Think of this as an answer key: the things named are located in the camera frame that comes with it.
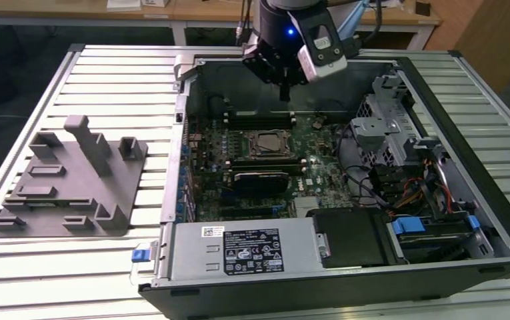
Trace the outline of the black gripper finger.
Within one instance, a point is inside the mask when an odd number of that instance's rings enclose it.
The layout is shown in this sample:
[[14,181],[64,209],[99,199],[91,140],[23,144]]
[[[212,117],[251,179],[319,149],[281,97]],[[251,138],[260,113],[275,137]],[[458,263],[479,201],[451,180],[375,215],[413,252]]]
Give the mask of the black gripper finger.
[[283,76],[283,101],[290,102],[290,90],[297,85],[309,83],[302,67],[285,68]]
[[262,79],[279,88],[279,100],[287,101],[287,69],[281,54],[273,49],[256,49],[255,58]]

